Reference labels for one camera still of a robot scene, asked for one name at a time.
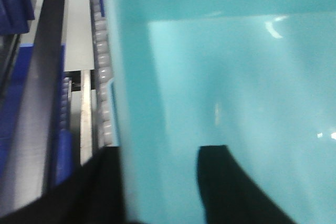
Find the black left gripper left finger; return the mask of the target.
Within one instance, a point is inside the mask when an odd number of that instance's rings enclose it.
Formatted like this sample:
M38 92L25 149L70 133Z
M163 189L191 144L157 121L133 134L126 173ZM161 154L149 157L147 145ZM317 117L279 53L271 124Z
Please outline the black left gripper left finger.
M104 147L83 167L1 223L125 223L118 147Z

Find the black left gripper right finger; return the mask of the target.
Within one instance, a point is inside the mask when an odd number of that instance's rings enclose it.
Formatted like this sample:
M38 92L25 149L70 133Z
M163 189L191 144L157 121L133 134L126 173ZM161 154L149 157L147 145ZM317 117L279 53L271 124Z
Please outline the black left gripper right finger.
M293 223L244 172L226 145L199 148L197 184L207 223Z

